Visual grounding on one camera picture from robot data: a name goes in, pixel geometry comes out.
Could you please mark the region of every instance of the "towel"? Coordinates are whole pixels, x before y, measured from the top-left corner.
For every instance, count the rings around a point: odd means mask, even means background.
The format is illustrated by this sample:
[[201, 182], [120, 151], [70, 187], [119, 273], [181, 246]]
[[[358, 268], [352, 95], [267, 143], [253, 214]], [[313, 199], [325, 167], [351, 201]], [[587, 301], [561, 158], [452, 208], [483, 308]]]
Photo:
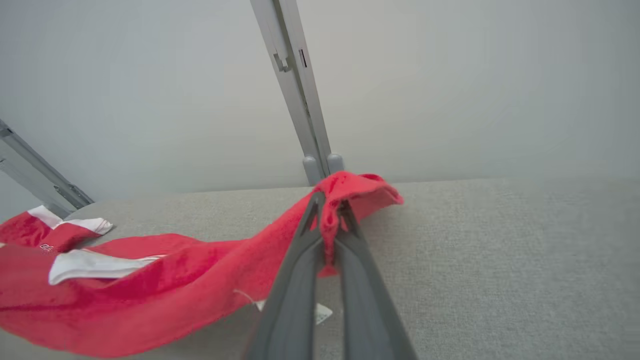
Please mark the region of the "towel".
[[[323, 274], [330, 275], [341, 201], [350, 201], [359, 221], [403, 199], [370, 174], [338, 172], [312, 193], [320, 191], [326, 195], [319, 222], [327, 264]], [[0, 243], [6, 244], [0, 247], [0, 327], [37, 345], [94, 357], [126, 356], [181, 338], [251, 304], [241, 293], [268, 297], [312, 193], [244, 240], [206, 243], [160, 234], [88, 247], [124, 259], [164, 256], [119, 279], [70, 278], [54, 286], [49, 273], [57, 255], [99, 236], [105, 220], [88, 220], [91, 230], [38, 214], [19, 215], [0, 225]]]

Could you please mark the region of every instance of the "metal bracket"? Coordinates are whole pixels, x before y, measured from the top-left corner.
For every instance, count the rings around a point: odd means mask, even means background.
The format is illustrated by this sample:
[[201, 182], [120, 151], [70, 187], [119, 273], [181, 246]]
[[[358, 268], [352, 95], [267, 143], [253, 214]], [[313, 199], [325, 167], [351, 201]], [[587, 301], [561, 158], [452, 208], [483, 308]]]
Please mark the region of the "metal bracket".
[[344, 162], [342, 162], [342, 156], [340, 154], [329, 154], [326, 157], [326, 162], [327, 165], [329, 165], [329, 172], [331, 174], [344, 170]]
[[278, 71], [280, 72], [287, 72], [289, 70], [291, 70], [291, 67], [288, 65], [284, 65], [282, 63], [282, 60], [280, 59], [280, 55], [278, 55], [277, 53], [275, 53], [273, 55], [274, 60], [276, 61], [276, 65], [278, 65]]
[[93, 200], [91, 200], [91, 198], [87, 196], [82, 190], [80, 190], [76, 185], [69, 184], [69, 189], [73, 191], [74, 194], [76, 194], [80, 199], [84, 200], [85, 202], [89, 204], [93, 202]]
[[25, 190], [32, 193], [38, 200], [42, 201], [42, 204], [51, 210], [54, 214], [60, 218], [66, 218], [71, 214], [71, 210], [60, 206], [57, 199], [51, 197], [45, 189], [39, 187], [36, 182], [32, 181], [32, 178], [22, 174], [17, 168], [12, 166], [8, 160], [0, 158], [0, 171], [4, 172], [7, 176], [13, 179], [17, 184], [21, 185]]
[[56, 192], [60, 194], [60, 196], [65, 198], [66, 201], [69, 201], [69, 203], [71, 203], [71, 205], [73, 205], [76, 209], [80, 209], [83, 207], [83, 205], [80, 204], [76, 199], [71, 197], [69, 193], [62, 191], [62, 189], [58, 185], [54, 185], [53, 188], [56, 189]]

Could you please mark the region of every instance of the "red towel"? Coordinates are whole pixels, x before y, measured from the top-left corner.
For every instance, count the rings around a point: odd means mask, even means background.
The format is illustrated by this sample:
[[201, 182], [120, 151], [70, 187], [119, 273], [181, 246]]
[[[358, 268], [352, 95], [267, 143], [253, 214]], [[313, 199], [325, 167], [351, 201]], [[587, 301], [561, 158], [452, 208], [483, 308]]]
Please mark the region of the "red towel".
[[[318, 191], [326, 194], [320, 226], [329, 264], [343, 199], [358, 220], [403, 202], [376, 175], [339, 172]], [[121, 279], [68, 279], [55, 286], [47, 277], [56, 251], [98, 234], [75, 224], [50, 230], [21, 214], [0, 225], [0, 243], [10, 244], [0, 248], [0, 326], [37, 345], [95, 357], [126, 356], [181, 338], [250, 302], [235, 290], [253, 299], [268, 296], [310, 195], [250, 239], [205, 243], [162, 234], [91, 247], [120, 258], [166, 256]], [[51, 237], [57, 229], [66, 241]]]

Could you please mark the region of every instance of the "table surface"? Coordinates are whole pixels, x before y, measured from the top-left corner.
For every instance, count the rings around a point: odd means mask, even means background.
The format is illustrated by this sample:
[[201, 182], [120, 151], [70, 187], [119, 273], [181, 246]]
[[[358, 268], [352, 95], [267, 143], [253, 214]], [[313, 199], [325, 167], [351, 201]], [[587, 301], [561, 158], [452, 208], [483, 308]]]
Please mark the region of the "table surface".
[[[483, 179], [394, 185], [402, 206], [362, 221], [421, 359], [640, 358], [640, 181]], [[70, 218], [116, 225], [96, 243], [180, 233], [253, 236], [310, 188], [112, 200]], [[320, 279], [334, 311], [316, 359], [342, 359], [339, 279]], [[127, 359], [240, 359], [253, 306]], [[87, 359], [0, 332], [3, 359]]]

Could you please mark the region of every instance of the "white tag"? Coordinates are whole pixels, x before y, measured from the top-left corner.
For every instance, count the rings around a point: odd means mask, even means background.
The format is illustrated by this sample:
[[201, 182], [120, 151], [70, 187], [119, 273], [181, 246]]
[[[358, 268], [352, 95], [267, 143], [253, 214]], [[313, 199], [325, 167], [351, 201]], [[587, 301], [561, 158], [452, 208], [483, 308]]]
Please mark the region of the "white tag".
[[264, 309], [264, 303], [266, 302], [267, 300], [260, 300], [255, 302], [255, 306], [258, 308], [258, 311], [262, 311], [262, 309]]
[[[260, 300], [255, 302], [255, 306], [258, 308], [259, 311], [262, 311], [262, 309], [264, 309], [265, 302], [266, 300]], [[316, 325], [319, 325], [320, 323], [325, 321], [332, 314], [333, 314], [333, 311], [331, 309], [329, 309], [328, 307], [320, 303], [317, 303], [316, 304]]]
[[321, 322], [325, 321], [329, 316], [333, 314], [333, 311], [328, 307], [317, 303], [316, 304], [316, 325], [319, 325]]

